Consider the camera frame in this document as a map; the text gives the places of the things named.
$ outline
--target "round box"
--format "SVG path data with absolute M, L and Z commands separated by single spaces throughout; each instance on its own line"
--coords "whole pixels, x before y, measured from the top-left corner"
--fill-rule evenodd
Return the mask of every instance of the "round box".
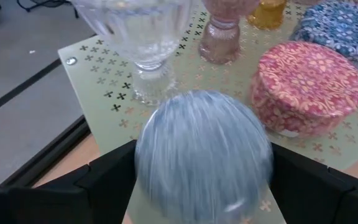
M 306 10 L 290 40 L 329 47 L 358 68 L 358 6 L 348 2 L 315 5 Z
M 285 42 L 260 58 L 251 91 L 255 113 L 269 129 L 319 136 L 358 109 L 358 69 L 327 47 Z

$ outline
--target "glass goblet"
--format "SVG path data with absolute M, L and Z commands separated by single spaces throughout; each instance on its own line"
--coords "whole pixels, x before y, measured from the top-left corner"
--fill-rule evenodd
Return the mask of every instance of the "glass goblet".
M 211 13 L 198 51 L 207 61 L 223 64 L 237 59 L 240 51 L 239 18 L 248 15 L 259 0 L 203 0 Z
M 89 26 L 134 63 L 135 97 L 157 105 L 177 93 L 167 58 L 188 26 L 192 0 L 71 0 Z

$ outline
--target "yellow glass jar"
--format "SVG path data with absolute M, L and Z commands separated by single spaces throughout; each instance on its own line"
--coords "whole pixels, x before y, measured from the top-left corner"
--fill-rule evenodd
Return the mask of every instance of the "yellow glass jar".
M 283 23 L 286 0 L 261 0 L 248 16 L 248 22 L 259 29 L 276 29 Z

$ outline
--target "table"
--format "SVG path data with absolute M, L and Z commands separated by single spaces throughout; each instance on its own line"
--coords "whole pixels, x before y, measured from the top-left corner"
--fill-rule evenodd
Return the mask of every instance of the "table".
M 201 3 L 196 3 L 190 26 L 171 57 L 180 89 L 219 90 L 249 105 L 250 78 L 257 69 L 259 57 L 271 46 L 288 39 L 305 9 L 306 6 L 289 2 L 284 11 L 284 23 L 273 31 L 258 30 L 242 20 L 239 59 L 213 65 L 197 53 L 209 14 Z M 101 153 L 136 139 L 154 108 L 132 98 L 131 64 L 98 36 L 65 47 L 58 53 Z M 268 135 L 272 142 L 335 169 L 344 170 L 358 160 L 358 112 L 321 138 L 296 140 L 273 133 Z M 148 204 L 137 185 L 128 211 L 135 224 L 168 223 Z M 270 191 L 246 223 L 285 223 Z

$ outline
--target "screw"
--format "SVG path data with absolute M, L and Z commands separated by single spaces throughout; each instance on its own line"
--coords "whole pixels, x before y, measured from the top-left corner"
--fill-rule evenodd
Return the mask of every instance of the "screw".
M 68 59 L 66 59 L 67 65 L 74 65 L 75 63 L 77 63 L 77 58 L 75 57 L 69 57 Z

